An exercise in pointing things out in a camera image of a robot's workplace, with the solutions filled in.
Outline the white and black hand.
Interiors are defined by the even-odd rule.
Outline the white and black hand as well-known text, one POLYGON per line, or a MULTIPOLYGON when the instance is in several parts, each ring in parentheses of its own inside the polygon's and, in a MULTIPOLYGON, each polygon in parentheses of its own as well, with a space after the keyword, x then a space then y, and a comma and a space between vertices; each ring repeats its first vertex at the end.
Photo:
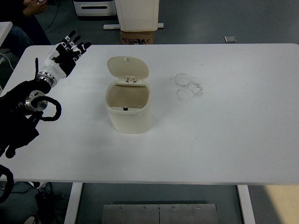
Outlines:
POLYGON ((44 61, 40 75, 54 78, 56 81, 68 77, 76 66, 76 62, 92 45, 91 42, 78 42, 81 36, 71 31, 62 41, 54 46, 44 61))

